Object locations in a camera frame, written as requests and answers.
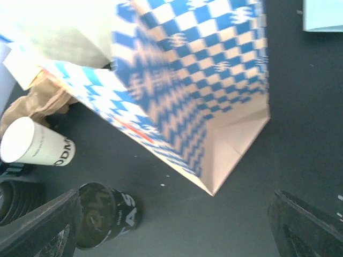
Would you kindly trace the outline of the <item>single black lid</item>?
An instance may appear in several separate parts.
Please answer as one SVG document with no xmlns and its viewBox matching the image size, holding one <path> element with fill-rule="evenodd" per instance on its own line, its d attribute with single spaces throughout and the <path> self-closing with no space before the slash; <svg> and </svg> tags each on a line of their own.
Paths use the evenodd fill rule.
<svg viewBox="0 0 343 257">
<path fill-rule="evenodd" d="M 80 250 L 95 249 L 127 234 L 138 227 L 143 215 L 139 200 L 102 183 L 82 185 L 79 198 L 82 219 L 76 247 Z"/>
</svg>

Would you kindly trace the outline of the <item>blue checkered paper bag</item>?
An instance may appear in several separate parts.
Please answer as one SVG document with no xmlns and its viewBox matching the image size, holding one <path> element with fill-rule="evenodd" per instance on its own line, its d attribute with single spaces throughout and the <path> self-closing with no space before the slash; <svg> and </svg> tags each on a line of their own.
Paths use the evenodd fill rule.
<svg viewBox="0 0 343 257">
<path fill-rule="evenodd" d="M 209 195 L 270 120 L 263 1 L 1 1 L 1 42 Z"/>
</svg>

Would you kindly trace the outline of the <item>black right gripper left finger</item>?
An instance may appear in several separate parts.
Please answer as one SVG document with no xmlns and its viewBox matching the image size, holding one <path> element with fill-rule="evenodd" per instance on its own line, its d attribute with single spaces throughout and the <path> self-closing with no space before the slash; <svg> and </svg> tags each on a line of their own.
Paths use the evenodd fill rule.
<svg viewBox="0 0 343 257">
<path fill-rule="evenodd" d="M 74 189 L 1 227 L 1 256 L 73 256 L 79 229 Z"/>
</svg>

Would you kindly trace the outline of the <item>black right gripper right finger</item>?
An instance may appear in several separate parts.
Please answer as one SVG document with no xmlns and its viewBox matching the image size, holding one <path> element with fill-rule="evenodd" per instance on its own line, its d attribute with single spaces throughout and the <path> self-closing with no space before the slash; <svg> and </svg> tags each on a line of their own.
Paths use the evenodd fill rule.
<svg viewBox="0 0 343 257">
<path fill-rule="evenodd" d="M 277 190 L 267 211 L 280 256 L 342 256 L 342 216 Z"/>
</svg>

